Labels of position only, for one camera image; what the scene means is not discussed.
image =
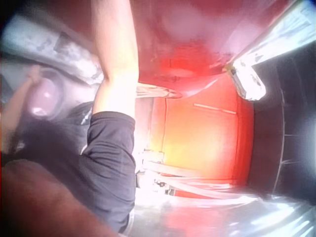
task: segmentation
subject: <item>hand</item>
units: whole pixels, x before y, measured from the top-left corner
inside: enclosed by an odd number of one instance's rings
[[[40,65],[33,65],[28,73],[28,80],[32,82],[32,85],[38,85],[42,81],[40,75]]]

